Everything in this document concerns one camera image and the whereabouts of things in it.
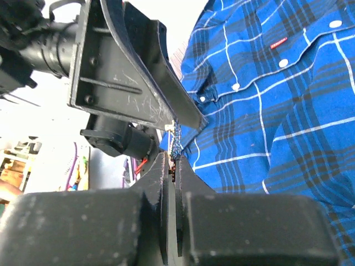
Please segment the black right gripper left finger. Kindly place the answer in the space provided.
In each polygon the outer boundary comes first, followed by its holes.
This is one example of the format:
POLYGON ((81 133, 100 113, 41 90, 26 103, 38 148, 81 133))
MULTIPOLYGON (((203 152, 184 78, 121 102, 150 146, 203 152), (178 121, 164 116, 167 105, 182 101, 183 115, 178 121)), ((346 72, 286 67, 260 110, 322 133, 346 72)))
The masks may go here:
POLYGON ((29 193, 1 217, 2 265, 166 265, 166 153, 130 188, 29 193))

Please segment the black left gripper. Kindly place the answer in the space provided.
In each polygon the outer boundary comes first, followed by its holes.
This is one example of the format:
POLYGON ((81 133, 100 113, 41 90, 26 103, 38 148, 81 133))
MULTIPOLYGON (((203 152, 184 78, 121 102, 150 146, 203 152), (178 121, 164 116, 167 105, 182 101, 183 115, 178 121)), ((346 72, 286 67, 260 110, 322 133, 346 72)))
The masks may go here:
POLYGON ((78 23, 51 22, 30 36, 20 55, 36 71, 70 77, 70 107, 156 129, 178 118, 166 27, 131 3, 86 1, 78 23))

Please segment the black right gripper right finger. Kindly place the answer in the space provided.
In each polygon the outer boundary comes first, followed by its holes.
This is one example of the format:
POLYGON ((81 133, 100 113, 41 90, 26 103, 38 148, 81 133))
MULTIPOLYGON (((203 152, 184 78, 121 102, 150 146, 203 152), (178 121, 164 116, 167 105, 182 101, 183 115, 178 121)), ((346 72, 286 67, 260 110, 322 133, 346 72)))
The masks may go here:
POLYGON ((175 162, 183 265, 340 265, 320 205, 305 196, 217 193, 175 162))

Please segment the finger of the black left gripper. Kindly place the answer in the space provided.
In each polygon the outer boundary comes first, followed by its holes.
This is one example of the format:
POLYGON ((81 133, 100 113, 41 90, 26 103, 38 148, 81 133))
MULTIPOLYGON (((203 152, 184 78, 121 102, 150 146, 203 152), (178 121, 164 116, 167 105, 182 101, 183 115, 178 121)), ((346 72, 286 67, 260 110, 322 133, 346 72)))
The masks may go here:
POLYGON ((101 93, 108 116, 156 129, 172 121, 199 128, 205 119, 168 61, 165 26, 130 3, 101 7, 111 33, 101 43, 101 74, 111 83, 101 93))

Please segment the silver blue leaf brooch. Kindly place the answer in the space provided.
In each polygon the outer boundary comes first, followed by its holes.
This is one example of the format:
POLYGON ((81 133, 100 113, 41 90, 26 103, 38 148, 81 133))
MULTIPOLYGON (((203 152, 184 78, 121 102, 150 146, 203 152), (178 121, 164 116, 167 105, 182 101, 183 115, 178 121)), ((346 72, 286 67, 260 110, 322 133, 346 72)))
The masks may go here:
POLYGON ((176 161, 182 154, 181 126, 177 121, 172 121, 172 124, 165 126, 165 131, 168 133, 169 174, 172 177, 172 182, 175 182, 176 161))

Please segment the blue plaid shirt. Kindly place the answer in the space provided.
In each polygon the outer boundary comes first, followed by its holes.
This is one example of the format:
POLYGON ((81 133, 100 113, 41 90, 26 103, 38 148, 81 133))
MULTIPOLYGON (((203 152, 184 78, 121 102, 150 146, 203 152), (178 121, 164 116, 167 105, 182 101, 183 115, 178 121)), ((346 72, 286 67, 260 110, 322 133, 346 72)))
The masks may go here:
POLYGON ((218 192, 318 201, 354 264, 354 2, 208 1, 181 66, 207 124, 182 128, 218 192))

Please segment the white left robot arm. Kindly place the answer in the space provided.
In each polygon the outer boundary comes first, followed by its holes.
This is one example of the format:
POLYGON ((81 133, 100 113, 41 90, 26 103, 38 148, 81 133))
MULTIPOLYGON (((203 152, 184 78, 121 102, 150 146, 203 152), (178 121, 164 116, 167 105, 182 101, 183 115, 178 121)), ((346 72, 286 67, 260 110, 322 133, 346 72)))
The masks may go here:
POLYGON ((70 80, 68 105, 89 113, 81 135, 109 156, 154 160, 154 129, 198 129, 205 118, 169 62, 166 27, 129 2, 80 1, 69 23, 56 1, 1 2, 1 94, 37 83, 34 71, 70 80))

